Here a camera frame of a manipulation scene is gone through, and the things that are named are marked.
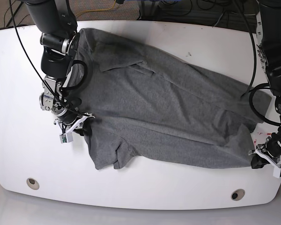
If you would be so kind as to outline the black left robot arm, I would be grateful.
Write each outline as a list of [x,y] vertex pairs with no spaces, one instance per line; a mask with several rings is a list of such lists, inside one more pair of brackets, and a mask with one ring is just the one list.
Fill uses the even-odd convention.
[[[257,14],[258,53],[267,82],[257,85],[250,91],[249,105],[254,114],[263,122],[277,126],[278,132],[272,133],[264,144],[257,145],[252,151],[253,169],[271,164],[281,174],[281,0],[260,0]],[[254,94],[269,88],[276,97],[274,107],[280,122],[274,122],[260,114],[253,105]]]

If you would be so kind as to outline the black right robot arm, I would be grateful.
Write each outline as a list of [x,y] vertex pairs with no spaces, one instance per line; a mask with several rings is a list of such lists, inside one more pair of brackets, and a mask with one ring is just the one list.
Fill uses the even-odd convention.
[[26,0],[28,12],[41,31],[40,44],[43,46],[41,70],[45,74],[42,79],[43,93],[40,106],[56,116],[62,134],[62,142],[67,142],[72,132],[83,134],[83,123],[91,118],[89,113],[79,112],[81,100],[72,96],[83,84],[64,86],[67,76],[74,65],[83,67],[83,80],[88,68],[86,63],[77,60],[80,34],[77,31],[77,20],[67,0]]

